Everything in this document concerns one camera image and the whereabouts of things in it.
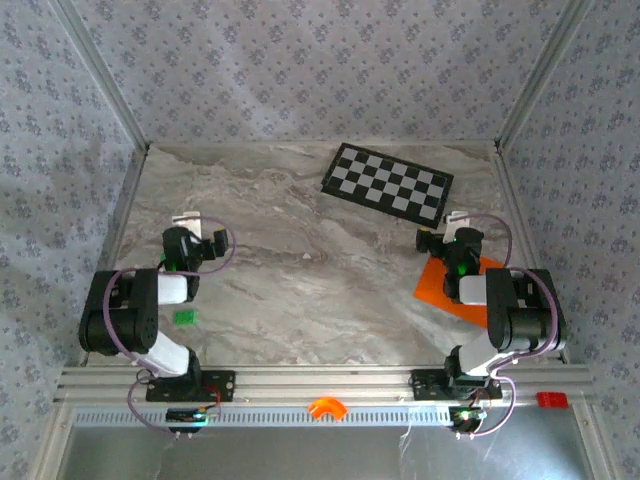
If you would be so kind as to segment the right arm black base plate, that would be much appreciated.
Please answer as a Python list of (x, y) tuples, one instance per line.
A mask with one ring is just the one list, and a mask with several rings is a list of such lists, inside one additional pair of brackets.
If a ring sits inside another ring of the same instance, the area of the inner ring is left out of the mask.
[(477, 391), (489, 400), (502, 398), (500, 384), (488, 376), (462, 374), (454, 377), (444, 369), (414, 369), (410, 372), (408, 384), (416, 401), (472, 400)]

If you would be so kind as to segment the silver metal sheet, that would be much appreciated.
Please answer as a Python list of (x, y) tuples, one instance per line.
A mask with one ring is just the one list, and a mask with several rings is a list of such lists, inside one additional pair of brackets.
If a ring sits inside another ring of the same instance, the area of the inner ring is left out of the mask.
[(572, 421), (525, 416), (484, 439), (434, 427), (229, 428), (171, 440), (78, 428), (56, 480), (594, 480)]

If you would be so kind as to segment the orange curved plastic piece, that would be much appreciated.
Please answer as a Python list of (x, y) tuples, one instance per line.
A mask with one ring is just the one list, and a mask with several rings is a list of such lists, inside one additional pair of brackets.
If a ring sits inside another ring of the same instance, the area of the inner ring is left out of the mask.
[(329, 416), (335, 421), (342, 421), (347, 413), (347, 407), (333, 397), (321, 397), (314, 400), (307, 408), (308, 413), (317, 421)]

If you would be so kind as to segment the wide aluminium mounting rail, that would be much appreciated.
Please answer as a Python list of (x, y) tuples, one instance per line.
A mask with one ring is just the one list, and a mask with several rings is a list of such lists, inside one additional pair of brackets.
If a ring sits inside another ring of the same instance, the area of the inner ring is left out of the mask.
[[(233, 403), (241, 406), (306, 406), (334, 397), (349, 406), (396, 405), (413, 400), (411, 366), (236, 366)], [(571, 404), (595, 398), (584, 365), (519, 364), (506, 370), (517, 389), (517, 404), (536, 402), (539, 392), (561, 392)], [(65, 369), (54, 400), (77, 405), (122, 405), (135, 369), (125, 366)]]

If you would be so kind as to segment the aluminium frame post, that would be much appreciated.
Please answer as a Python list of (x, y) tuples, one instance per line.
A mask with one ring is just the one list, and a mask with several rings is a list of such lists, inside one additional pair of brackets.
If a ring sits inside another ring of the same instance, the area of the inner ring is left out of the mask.
[(137, 150), (146, 153), (149, 143), (73, 2), (71, 0), (48, 0), (48, 2), (127, 137)]
[(560, 64), (567, 48), (587, 16), (595, 0), (567, 0), (551, 29), (543, 49), (524, 82), (500, 133), (494, 143), (497, 152), (505, 155), (528, 120), (549, 79)]

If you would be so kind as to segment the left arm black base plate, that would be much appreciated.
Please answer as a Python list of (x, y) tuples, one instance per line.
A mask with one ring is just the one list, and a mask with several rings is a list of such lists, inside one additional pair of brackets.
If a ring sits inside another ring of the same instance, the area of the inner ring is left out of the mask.
[(232, 402), (236, 373), (232, 370), (203, 370), (199, 375), (159, 378), (147, 385), (147, 402), (214, 403)]

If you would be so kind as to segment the aluminium table side rail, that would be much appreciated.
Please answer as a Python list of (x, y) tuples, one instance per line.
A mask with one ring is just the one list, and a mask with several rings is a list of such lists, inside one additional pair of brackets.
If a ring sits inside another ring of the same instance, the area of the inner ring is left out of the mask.
[(107, 235), (97, 261), (96, 270), (87, 281), (86, 300), (75, 334), (75, 340), (79, 345), (77, 366), (85, 366), (89, 358), (90, 352), (85, 348), (87, 328), (94, 323), (95, 318), (103, 320), (105, 287), (109, 279), (117, 272), (116, 263), (146, 156), (146, 147), (135, 149), (131, 153), (130, 163), (123, 177), (114, 211), (107, 223)]
[(538, 268), (540, 264), (535, 243), (524, 218), (524, 210), (517, 196), (514, 180), (508, 172), (507, 164), (502, 158), (499, 148), (492, 146), (491, 158), (495, 167), (498, 183), (504, 197), (505, 211), (512, 231), (514, 242), (511, 266), (528, 270)]

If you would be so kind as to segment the black white checkerboard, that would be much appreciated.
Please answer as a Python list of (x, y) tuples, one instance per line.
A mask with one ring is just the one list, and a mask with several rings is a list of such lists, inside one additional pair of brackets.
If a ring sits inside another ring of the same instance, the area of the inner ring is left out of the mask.
[(323, 177), (321, 191), (435, 229), (453, 180), (449, 173), (343, 143)]

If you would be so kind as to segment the orange paper sheet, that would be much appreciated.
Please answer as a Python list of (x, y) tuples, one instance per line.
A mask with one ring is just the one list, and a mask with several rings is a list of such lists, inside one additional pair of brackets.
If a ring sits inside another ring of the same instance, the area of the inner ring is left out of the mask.
[(488, 325), (486, 270), (501, 269), (502, 267), (500, 262), (482, 257), (480, 274), (471, 275), (469, 279), (461, 280), (459, 299), (454, 301), (444, 292), (446, 274), (444, 263), (440, 259), (429, 258), (414, 291), (414, 297), (468, 323), (486, 329)]

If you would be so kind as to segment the floral patterned cloth panel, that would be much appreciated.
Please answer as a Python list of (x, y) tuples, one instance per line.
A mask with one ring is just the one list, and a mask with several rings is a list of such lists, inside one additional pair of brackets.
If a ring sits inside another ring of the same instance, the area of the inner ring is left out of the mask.
[(570, 358), (640, 480), (640, 0), (588, 1), (506, 157)]
[(0, 0), (0, 480), (24, 480), (135, 148), (49, 0)]
[(495, 136), (567, 0), (71, 0), (155, 143)]

